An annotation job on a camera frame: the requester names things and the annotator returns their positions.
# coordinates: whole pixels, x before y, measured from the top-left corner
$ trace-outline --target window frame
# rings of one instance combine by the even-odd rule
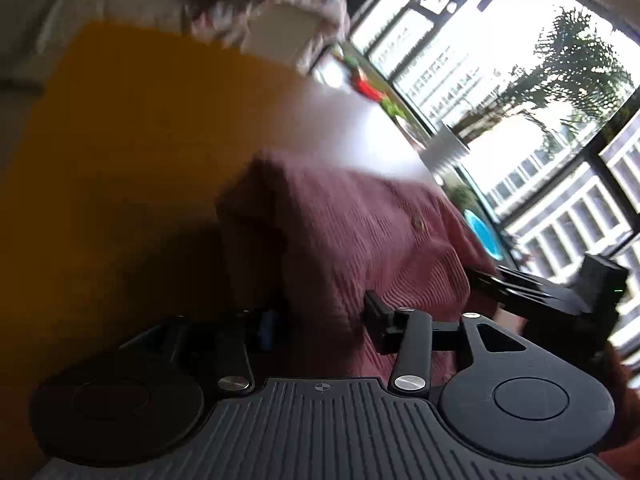
[[[351,41],[353,34],[357,31],[359,25],[366,19],[368,14],[376,7],[376,5],[381,0],[372,0],[367,9],[362,12],[356,19],[353,24],[353,28],[348,36],[348,40]],[[451,0],[457,4],[457,9],[463,7],[464,3],[467,0]],[[589,9],[593,10],[603,18],[609,20],[615,28],[618,28],[623,33],[625,33],[629,38],[636,41],[636,43],[640,44],[640,34],[631,29],[624,21],[614,19],[610,12],[607,11],[605,7],[593,0],[576,0]],[[415,45],[409,50],[409,52],[399,61],[399,63],[393,68],[388,76],[385,76],[380,73],[374,63],[371,61],[370,56],[375,51],[375,49],[382,44],[385,40],[386,36],[392,31],[392,29],[398,24],[398,22],[402,19],[402,17],[409,11],[414,10],[421,14],[423,14],[428,20],[433,23],[433,27],[425,33],[420,40],[415,43]],[[425,130],[429,133],[434,131],[434,127],[431,123],[426,119],[425,112],[421,111],[418,108],[417,104],[411,101],[411,99],[398,88],[396,85],[399,76],[404,72],[405,69],[412,62],[417,61],[418,54],[428,46],[431,41],[436,38],[442,28],[446,25],[446,23],[455,15],[454,13],[447,12],[443,10],[439,14],[435,14],[431,12],[427,8],[420,5],[420,0],[409,0],[409,2],[398,11],[398,13],[390,20],[390,22],[383,28],[383,30],[379,33],[379,35],[374,39],[374,41],[365,49],[362,55],[365,59],[370,63],[373,70],[378,72],[380,76],[388,82],[388,84],[393,88],[396,92],[397,96],[404,101],[404,104],[414,112],[414,115],[419,123],[425,128]],[[508,226],[513,224],[519,218],[521,218],[527,211],[532,209],[534,206],[540,203],[540,201],[549,194],[562,180],[570,178],[572,173],[577,170],[577,168],[586,162],[594,175],[599,179],[600,184],[598,185],[598,192],[602,194],[602,191],[606,191],[607,194],[611,197],[613,201],[613,205],[615,206],[614,211],[616,209],[621,214],[621,220],[624,219],[630,230],[612,246],[604,249],[600,254],[606,256],[608,258],[616,258],[624,255],[625,251],[633,250],[632,245],[640,240],[640,208],[636,211],[634,203],[632,199],[630,199],[628,193],[625,190],[625,183],[621,182],[615,176],[615,171],[610,169],[607,166],[606,160],[602,156],[603,150],[609,146],[611,142],[615,139],[615,137],[628,125],[631,125],[632,122],[636,120],[640,120],[640,115],[638,114],[638,110],[640,109],[640,87],[638,87],[632,95],[628,98],[628,100],[622,105],[620,110],[618,110],[613,117],[609,120],[609,122],[601,128],[591,140],[589,140],[584,147],[582,147],[577,153],[572,154],[572,156],[563,161],[562,165],[558,168],[555,168],[549,175],[546,176],[546,179],[542,184],[529,195],[526,199],[524,199],[520,204],[518,204],[511,212],[505,215],[503,218],[498,218],[497,214],[494,212],[493,207],[489,204],[487,198],[484,193],[480,191],[476,183],[473,181],[473,178],[468,174],[468,171],[462,166],[458,166],[455,168],[458,176],[462,178],[464,182],[469,184],[473,192],[478,197],[478,202],[480,208],[484,211],[487,218],[493,224],[493,228],[495,233],[497,234],[498,240],[501,245],[505,249],[510,248],[510,244],[506,241],[506,236],[503,235],[503,232],[507,229]],[[562,135],[557,135],[559,137],[559,143],[561,146],[566,144],[566,140],[562,137]],[[640,158],[640,141],[638,141],[638,147],[636,150],[638,151],[638,158]],[[524,168],[522,164],[520,164],[516,170],[520,177],[526,182],[538,175],[538,173],[544,168],[545,164],[542,161],[538,160],[535,154],[530,155],[526,158],[526,161],[536,170],[536,172],[532,175],[529,171]],[[497,192],[497,189],[494,187],[492,190],[488,192],[491,194],[492,200],[497,202],[498,204],[503,202],[504,200]],[[568,218],[571,222],[575,223],[575,219],[568,214]],[[574,240],[564,231],[564,228],[561,226],[559,230],[554,230],[556,235],[564,239],[565,241],[569,241],[570,247],[573,250],[577,250],[574,246]],[[577,230],[578,236],[584,238],[584,234]],[[540,243],[542,238],[542,233],[537,235],[535,238],[532,238],[530,242],[537,240],[538,244],[542,246]],[[588,240],[582,240],[583,243],[587,244]],[[515,267],[518,264],[511,257],[511,253],[509,250],[504,251],[508,254],[508,259],[511,260]],[[623,344],[618,351],[620,355],[623,357],[631,355],[633,352],[636,352],[640,348],[640,333],[634,336],[630,341]]]

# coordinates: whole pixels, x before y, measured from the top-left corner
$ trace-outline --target building window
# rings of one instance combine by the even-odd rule
[[[504,200],[507,200],[511,196],[511,191],[509,191],[509,188],[504,182],[498,184],[495,190]]]
[[[597,186],[592,187],[589,190],[588,195],[591,200],[593,200],[596,209],[602,215],[604,223],[609,229],[613,229],[615,226],[620,224],[620,221],[613,212],[613,209],[611,209],[609,203],[605,200]]]
[[[491,207],[493,207],[494,209],[498,207],[498,203],[495,201],[493,193],[487,193],[485,198]]]
[[[533,259],[535,260],[536,265],[538,266],[538,270],[540,271],[540,274],[542,274],[542,277],[551,278],[554,275],[554,270],[553,267],[551,267],[549,260],[545,256],[542,247],[540,247],[540,242],[534,238],[532,241],[526,244],[526,248],[531,256],[533,256]]]
[[[562,245],[560,238],[558,238],[558,233],[556,233],[556,230],[552,226],[542,230],[542,237],[545,239],[545,242],[549,244],[553,256],[555,256],[561,267],[566,267],[571,264],[569,253],[564,248],[564,245]]]
[[[551,155],[544,148],[538,148],[534,152],[536,158],[540,161],[541,166],[545,166],[546,164],[551,162]]]
[[[636,256],[636,252],[633,247],[629,247],[625,253],[626,260],[629,262],[629,266],[634,274],[640,274],[640,261]]]
[[[512,171],[509,174],[509,180],[511,180],[511,183],[517,189],[520,189],[522,186],[524,186],[524,180],[522,179],[522,177],[520,176],[520,174],[517,171]]]
[[[528,158],[522,161],[522,169],[529,176],[534,176],[538,172],[538,168],[536,168],[536,165]]]
[[[640,153],[638,153],[638,147],[637,146],[632,147],[627,152],[627,155],[633,161],[633,164],[636,166],[636,168],[640,170]]]
[[[593,240],[594,242],[602,240],[604,234],[602,233],[598,223],[596,222],[596,219],[591,214],[591,211],[589,211],[589,208],[584,203],[584,200],[580,199],[576,201],[573,206],[573,210],[578,215],[578,218],[584,225],[585,229],[587,229],[591,240]]]
[[[587,244],[567,213],[563,213],[558,217],[558,223],[564,234],[569,238],[571,245],[574,246],[575,252],[578,254],[587,252]]]
[[[624,160],[619,160],[618,163],[613,167],[613,169],[618,173],[622,182],[626,184],[629,192],[633,196],[633,199],[636,203],[640,202],[640,184],[636,180],[634,174],[631,171],[631,168],[627,165]]]

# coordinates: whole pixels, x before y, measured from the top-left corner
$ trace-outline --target circular cap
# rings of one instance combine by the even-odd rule
[[[226,392],[240,392],[249,387],[249,381],[244,377],[229,375],[220,379],[218,386]]]
[[[105,352],[41,384],[31,429],[47,453],[70,462],[142,462],[178,444],[204,408],[198,383],[162,356]]]
[[[112,377],[91,381],[74,394],[74,407],[88,418],[115,420],[132,415],[149,400],[149,390],[133,379]]]
[[[424,388],[427,383],[424,382],[422,377],[418,377],[417,375],[402,375],[394,381],[394,384],[396,388],[413,392]]]
[[[524,420],[554,418],[569,405],[569,396],[560,386],[535,378],[500,384],[494,391],[494,400],[501,410]]]

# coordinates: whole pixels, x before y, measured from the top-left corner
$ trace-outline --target window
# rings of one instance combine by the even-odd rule
[[[522,161],[522,169],[529,176],[535,176],[535,174],[538,172],[538,168],[529,159]]]
[[[578,200],[574,204],[573,210],[576,212],[577,217],[581,220],[582,225],[589,233],[591,240],[597,242],[604,236],[598,223],[596,222],[596,219],[593,217],[591,211],[589,211],[589,208],[584,203],[584,200]]]
[[[553,267],[551,267],[549,260],[542,251],[540,243],[536,239],[533,239],[527,244],[527,251],[533,256],[543,278],[550,278],[554,275]]]
[[[482,0],[451,0],[454,12],[442,10],[444,0],[383,1],[395,9],[392,16],[372,10],[355,27],[353,43],[410,107],[449,126],[510,88],[514,66],[535,68],[540,33],[558,18],[588,15],[581,23],[588,20],[591,45],[608,44],[622,67],[617,73],[630,75],[614,83],[619,102],[597,119],[562,99],[528,109],[529,117],[504,118],[463,139],[470,154],[458,169],[485,194],[516,249],[531,254],[530,272],[568,282],[587,252],[632,269],[611,340],[620,345],[640,335],[640,46],[623,23],[575,0],[492,0],[483,10]],[[427,12],[427,4],[440,12]],[[414,19],[415,27],[407,27]],[[622,104],[625,110],[616,113]]]
[[[620,224],[618,217],[611,209],[609,203],[604,199],[597,186],[591,188],[588,195],[609,229],[613,229],[616,225]]]
[[[511,173],[509,174],[509,180],[511,180],[516,188],[521,188],[522,186],[524,186],[524,180],[517,171],[511,171]]]
[[[492,208],[494,208],[494,209],[495,209],[496,207],[498,207],[498,203],[495,201],[495,199],[494,199],[494,197],[493,197],[492,193],[487,193],[487,195],[485,196],[485,198],[486,198],[486,201],[489,203],[489,205],[490,205]]]
[[[551,162],[551,154],[543,148],[538,148],[535,152],[535,157],[540,162],[540,166],[545,166]]]
[[[558,233],[556,233],[556,230],[553,229],[553,227],[550,226],[544,229],[542,231],[542,236],[545,239],[545,242],[549,245],[554,258],[558,261],[558,264],[561,267],[566,267],[571,264],[571,257],[564,248],[564,245],[562,245],[560,238],[558,238]]]
[[[416,43],[432,28],[431,20],[414,10],[408,10],[373,50],[371,62],[383,75],[390,75]]]
[[[576,253],[584,254],[587,252],[587,244],[568,213],[563,213],[558,217],[558,225],[571,242]]]
[[[506,184],[501,182],[495,187],[497,193],[505,200],[507,200],[511,196],[511,191],[507,188]]]
[[[624,159],[619,160],[613,167],[613,173],[618,177],[626,190],[632,195],[636,203],[640,203],[640,184],[629,165]]]

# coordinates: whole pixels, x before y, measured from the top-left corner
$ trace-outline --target black mechanical arm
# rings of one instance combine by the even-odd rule
[[[543,346],[559,330],[579,341],[575,363],[598,358],[626,282],[625,269],[598,257],[570,287],[508,270],[468,276],[529,319]],[[386,386],[271,378],[256,389],[250,356],[273,347],[282,318],[273,309],[216,324],[177,317],[50,378],[31,402],[51,457],[36,478],[616,477],[591,454],[614,416],[606,388],[490,319],[434,322],[369,291],[364,326],[377,352],[397,354]],[[433,351],[455,352],[458,370],[434,387]]]

